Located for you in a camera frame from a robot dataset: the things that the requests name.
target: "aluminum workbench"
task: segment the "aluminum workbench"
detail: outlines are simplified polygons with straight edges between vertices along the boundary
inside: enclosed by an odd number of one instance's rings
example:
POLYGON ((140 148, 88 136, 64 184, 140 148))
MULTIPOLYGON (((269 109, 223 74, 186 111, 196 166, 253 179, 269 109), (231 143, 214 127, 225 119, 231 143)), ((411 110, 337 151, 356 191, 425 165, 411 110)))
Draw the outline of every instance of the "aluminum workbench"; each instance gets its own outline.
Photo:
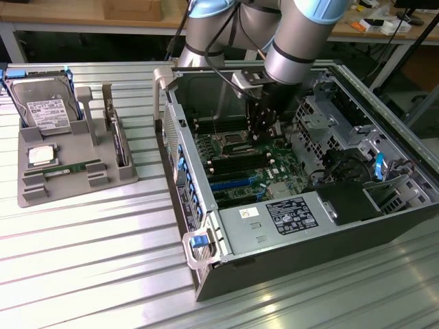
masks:
POLYGON ((93 115, 102 82, 113 83, 140 181, 30 208, 16 202, 19 116, 2 91, 0 328, 439 326, 437 219, 389 245, 195 302, 152 127, 152 71, 164 64, 68 64, 75 85, 93 90, 93 115))

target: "green circuit board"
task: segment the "green circuit board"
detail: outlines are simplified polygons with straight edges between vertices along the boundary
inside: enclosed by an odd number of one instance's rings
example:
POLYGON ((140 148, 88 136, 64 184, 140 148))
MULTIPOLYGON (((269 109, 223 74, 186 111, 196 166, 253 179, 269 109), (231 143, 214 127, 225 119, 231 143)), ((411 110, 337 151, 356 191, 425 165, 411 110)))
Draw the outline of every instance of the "green circuit board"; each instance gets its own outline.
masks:
MULTIPOLYGON (((213 191, 220 208, 230 208, 236 204, 251 204, 301 193, 308 185, 308 175, 294 155, 291 145, 288 145, 286 140, 277 138, 250 147, 247 142, 247 133, 247 131, 224 132, 198 134, 194 137, 200 159, 204 165, 212 158, 234 158, 236 159, 235 180, 239 180, 239 175, 242 179, 252 179, 252 184, 249 186, 213 191), (230 151, 230 146, 235 146, 234 149, 237 150, 232 156, 229 156, 226 151, 230 151), (272 164, 257 169, 239 170, 240 156, 266 154, 267 152, 274 160, 272 164)), ((206 175, 208 179, 214 177, 208 171, 206 171, 206 175)))

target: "wooden table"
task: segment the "wooden table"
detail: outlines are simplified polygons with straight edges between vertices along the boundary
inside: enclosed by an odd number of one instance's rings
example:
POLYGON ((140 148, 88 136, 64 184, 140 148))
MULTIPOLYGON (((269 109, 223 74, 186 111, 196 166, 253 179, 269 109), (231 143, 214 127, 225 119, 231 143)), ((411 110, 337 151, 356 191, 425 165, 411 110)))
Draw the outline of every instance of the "wooden table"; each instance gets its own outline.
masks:
MULTIPOLYGON (((160 22, 105 20, 101 0, 32 0, 28 4, 3 3, 0 1, 0 36, 14 63, 26 62, 17 41, 16 31, 82 32, 107 34, 154 34, 173 35, 180 24, 187 5, 186 0, 163 0, 163 20, 160 22)), ((363 34, 347 22, 358 16, 350 10, 335 26, 329 41, 387 43, 390 39, 381 33, 363 34)), ((392 57, 372 85, 381 85, 399 60, 433 19, 430 14, 418 14, 425 21, 423 27, 413 26, 410 33, 398 35, 392 44, 398 45, 392 57)), ((430 34, 426 45, 439 45, 439 28, 430 34)), ((246 59, 254 59, 249 52, 246 59)))

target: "hard drive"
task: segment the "hard drive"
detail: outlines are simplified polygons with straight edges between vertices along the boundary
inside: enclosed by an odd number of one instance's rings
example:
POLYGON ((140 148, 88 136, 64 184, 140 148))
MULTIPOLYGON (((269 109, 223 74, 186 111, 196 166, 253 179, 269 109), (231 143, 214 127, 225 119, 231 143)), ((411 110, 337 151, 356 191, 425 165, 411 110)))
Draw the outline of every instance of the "hard drive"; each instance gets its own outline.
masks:
POLYGON ((70 132, 70 122, 82 118, 68 70, 28 74, 10 71, 3 85, 23 126, 38 127, 43 136, 70 132))

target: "cardboard box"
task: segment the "cardboard box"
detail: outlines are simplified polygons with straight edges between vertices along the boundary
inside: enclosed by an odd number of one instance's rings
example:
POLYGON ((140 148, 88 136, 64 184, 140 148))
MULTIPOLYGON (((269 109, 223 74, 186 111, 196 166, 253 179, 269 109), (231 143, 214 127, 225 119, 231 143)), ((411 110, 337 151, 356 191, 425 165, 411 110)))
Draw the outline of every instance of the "cardboard box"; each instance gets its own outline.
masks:
POLYGON ((105 19, 121 21, 162 20, 161 0, 102 0, 105 19))

